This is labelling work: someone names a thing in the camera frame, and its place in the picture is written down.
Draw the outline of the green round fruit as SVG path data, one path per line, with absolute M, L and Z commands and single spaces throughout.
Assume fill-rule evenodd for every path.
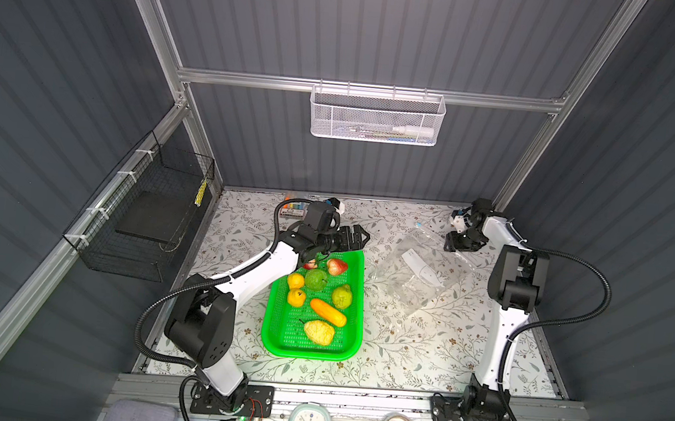
M 324 269 L 312 269 L 308 270 L 305 275 L 305 288 L 311 290 L 312 292 L 323 291 L 328 284 L 330 279 L 329 274 Z

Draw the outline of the green guava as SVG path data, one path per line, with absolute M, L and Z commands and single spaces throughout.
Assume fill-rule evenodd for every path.
M 331 294 L 332 305 L 335 309 L 346 310 L 353 303 L 352 288 L 349 285 L 343 284 L 335 288 Z

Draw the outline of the clear zip top bag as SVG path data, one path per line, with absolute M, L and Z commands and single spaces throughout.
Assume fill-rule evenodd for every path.
M 446 251 L 439 233 L 417 223 L 379 260 L 369 280 L 387 302 L 409 316 L 474 273 L 468 259 Z

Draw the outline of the orange carrot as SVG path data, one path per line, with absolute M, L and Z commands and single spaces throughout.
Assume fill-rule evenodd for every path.
M 321 299 L 312 299 L 310 308 L 312 308 L 317 316 L 326 320 L 333 326 L 343 328 L 348 323 L 347 317 L 344 315 L 344 313 L 333 308 L 333 306 L 329 305 L 329 303 L 325 301 L 322 301 Z

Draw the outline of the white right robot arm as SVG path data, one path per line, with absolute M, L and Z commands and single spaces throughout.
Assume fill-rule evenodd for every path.
M 535 328 L 586 322 L 603 314 L 612 302 L 608 278 L 598 268 L 567 252 L 531 247 L 511 220 L 493 206 L 490 200 L 479 198 L 467 208 L 453 211 L 452 231 L 445 236 L 448 252 L 472 254 L 488 245 L 498 252 L 486 288 L 497 309 L 485 353 L 461 399 L 463 421 L 502 421 L 508 415 L 514 344 L 521 334 Z M 593 311 L 577 317 L 530 323 L 531 314 L 544 300 L 552 257 L 572 261 L 594 274 L 603 289 L 603 299 Z

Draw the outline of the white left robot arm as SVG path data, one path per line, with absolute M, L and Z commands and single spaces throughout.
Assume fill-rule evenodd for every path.
M 371 235 L 359 224 L 341 224 L 340 201 L 288 198 L 273 210 L 273 240 L 266 250 L 212 278 L 197 274 L 182 288 L 145 309 L 134 328 L 134 344 L 150 360 L 182 365 L 231 406 L 245 397 L 249 377 L 229 354 L 240 306 L 275 280 L 292 274 L 318 255 L 362 250 Z M 156 352 L 145 343 L 145 321 L 172 302 L 165 335 L 184 357 Z

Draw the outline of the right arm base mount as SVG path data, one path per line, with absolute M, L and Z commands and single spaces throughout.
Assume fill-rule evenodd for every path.
M 470 388 L 461 396 L 433 393 L 429 397 L 432 421 L 511 421 L 501 395 Z

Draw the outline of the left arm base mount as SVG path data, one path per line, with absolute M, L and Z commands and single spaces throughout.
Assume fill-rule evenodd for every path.
M 197 385 L 189 392 L 190 403 L 186 407 L 193 414 L 264 419 L 272 414 L 275 393 L 273 386 L 248 383 L 226 397 L 214 387 Z

